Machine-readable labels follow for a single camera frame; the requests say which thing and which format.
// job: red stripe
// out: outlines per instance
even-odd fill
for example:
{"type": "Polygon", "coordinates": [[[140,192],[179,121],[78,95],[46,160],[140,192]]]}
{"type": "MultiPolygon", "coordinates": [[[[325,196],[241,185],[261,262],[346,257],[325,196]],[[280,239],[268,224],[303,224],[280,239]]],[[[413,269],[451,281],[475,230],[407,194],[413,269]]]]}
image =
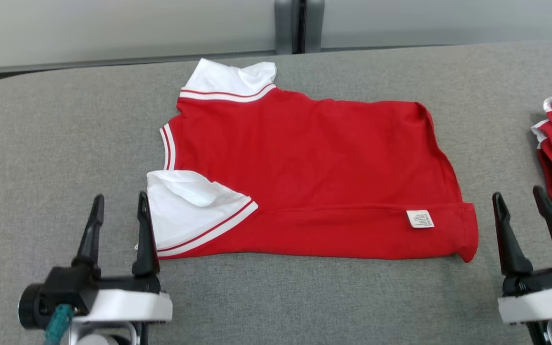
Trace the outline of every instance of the red stripe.
{"type": "Polygon", "coordinates": [[[163,139],[165,139],[165,166],[163,169],[167,170],[167,165],[169,161],[169,142],[167,141],[167,135],[165,135],[165,129],[163,127],[159,128],[159,131],[161,132],[161,135],[163,136],[163,139]]]}
{"type": "Polygon", "coordinates": [[[236,213],[232,214],[229,218],[225,219],[224,221],[221,221],[219,224],[215,225],[214,227],[208,229],[206,232],[200,234],[199,236],[193,238],[192,240],[188,240],[186,242],[184,242],[183,244],[178,244],[178,245],[175,245],[174,247],[169,247],[169,248],[166,248],[166,249],[158,249],[157,251],[158,252],[164,252],[164,251],[171,251],[171,249],[176,249],[178,247],[182,247],[183,245],[186,245],[186,244],[189,244],[199,238],[202,238],[203,236],[205,236],[206,234],[210,233],[212,230],[216,229],[217,227],[220,227],[221,225],[223,225],[224,223],[227,223],[228,221],[230,221],[233,217],[237,216],[240,212],[242,212],[244,209],[246,209],[246,207],[248,207],[248,205],[251,205],[253,203],[253,201],[248,201],[248,203],[244,206],[242,206],[242,208],[237,211],[236,213]]]}
{"type": "Polygon", "coordinates": [[[236,97],[254,97],[254,96],[257,96],[258,94],[260,94],[261,92],[263,92],[263,90],[265,90],[266,87],[269,87],[270,85],[274,85],[273,83],[269,83],[268,85],[264,86],[259,92],[255,93],[255,94],[249,94],[248,96],[243,96],[241,94],[234,94],[234,93],[229,93],[229,92],[201,92],[201,91],[195,91],[195,90],[186,90],[184,88],[182,88],[182,92],[192,92],[192,93],[200,93],[200,94],[215,94],[215,93],[218,93],[218,94],[228,94],[229,96],[236,96],[236,97]]]}
{"type": "Polygon", "coordinates": [[[165,137],[165,142],[167,144],[167,166],[165,168],[165,170],[169,170],[169,163],[171,163],[171,159],[172,159],[172,149],[171,147],[169,147],[169,139],[167,138],[167,132],[165,131],[165,127],[163,126],[163,128],[161,129],[163,131],[163,136],[165,137]]]}

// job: white wall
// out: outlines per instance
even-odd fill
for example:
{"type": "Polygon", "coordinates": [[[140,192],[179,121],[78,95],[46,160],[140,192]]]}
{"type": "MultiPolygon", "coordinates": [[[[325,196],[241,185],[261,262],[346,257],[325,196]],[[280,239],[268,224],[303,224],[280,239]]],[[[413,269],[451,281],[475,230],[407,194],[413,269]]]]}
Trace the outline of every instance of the white wall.
{"type": "Polygon", "coordinates": [[[552,0],[326,0],[322,48],[552,39],[552,0]]]}
{"type": "Polygon", "coordinates": [[[274,50],[274,32],[273,0],[0,0],[0,68],[274,50]]]}

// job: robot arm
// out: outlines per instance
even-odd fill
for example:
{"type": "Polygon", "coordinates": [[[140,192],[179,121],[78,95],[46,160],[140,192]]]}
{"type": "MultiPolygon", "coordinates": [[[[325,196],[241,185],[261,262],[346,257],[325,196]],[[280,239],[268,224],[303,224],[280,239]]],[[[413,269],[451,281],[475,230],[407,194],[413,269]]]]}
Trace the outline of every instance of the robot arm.
{"type": "Polygon", "coordinates": [[[101,277],[98,266],[99,229],[104,218],[103,195],[93,204],[78,253],[70,267],[54,267],[42,284],[31,284],[18,303],[18,319],[26,329],[46,329],[57,306],[70,305],[74,316],[70,345],[108,343],[146,345],[149,323],[171,321],[173,305],[161,291],[159,260],[150,220],[149,202],[142,192],[138,201],[140,222],[138,256],[132,275],[101,277]],[[99,334],[101,328],[122,328],[129,337],[99,334]]]}
{"type": "MultiPolygon", "coordinates": [[[[539,186],[534,187],[534,198],[552,240],[552,202],[539,186]]],[[[493,194],[493,209],[500,264],[506,276],[504,295],[498,299],[502,320],[525,323],[535,345],[552,345],[552,268],[534,271],[510,227],[510,213],[499,193],[493,194]]]]}

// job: clothing tag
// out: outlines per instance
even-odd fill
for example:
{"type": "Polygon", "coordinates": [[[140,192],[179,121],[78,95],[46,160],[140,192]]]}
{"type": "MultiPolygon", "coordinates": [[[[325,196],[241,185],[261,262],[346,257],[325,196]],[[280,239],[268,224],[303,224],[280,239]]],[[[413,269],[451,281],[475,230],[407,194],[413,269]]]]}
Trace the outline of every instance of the clothing tag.
{"type": "Polygon", "coordinates": [[[431,220],[431,216],[427,210],[407,210],[408,220],[410,225],[416,229],[433,228],[434,221],[431,220]]]}

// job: gray fabric surface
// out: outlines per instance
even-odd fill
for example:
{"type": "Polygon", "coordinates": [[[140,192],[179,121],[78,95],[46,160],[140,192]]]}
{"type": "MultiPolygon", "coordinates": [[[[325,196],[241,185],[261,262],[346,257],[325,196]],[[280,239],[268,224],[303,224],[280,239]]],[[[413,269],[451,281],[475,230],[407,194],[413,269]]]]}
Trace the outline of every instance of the gray fabric surface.
{"type": "MultiPolygon", "coordinates": [[[[312,98],[414,100],[474,203],[480,248],[459,257],[358,260],[240,253],[162,262],[168,344],[528,344],[503,325],[491,194],[500,190],[537,268],[552,247],[531,188],[542,183],[529,127],[552,96],[552,44],[525,42],[268,57],[276,84],[312,98]]],[[[260,57],[224,60],[236,66],[260,57]]],[[[68,265],[92,198],[105,195],[101,267],[130,272],[138,191],[162,168],[158,128],[196,62],[40,72],[0,80],[0,344],[36,345],[18,297],[68,265]]]]}

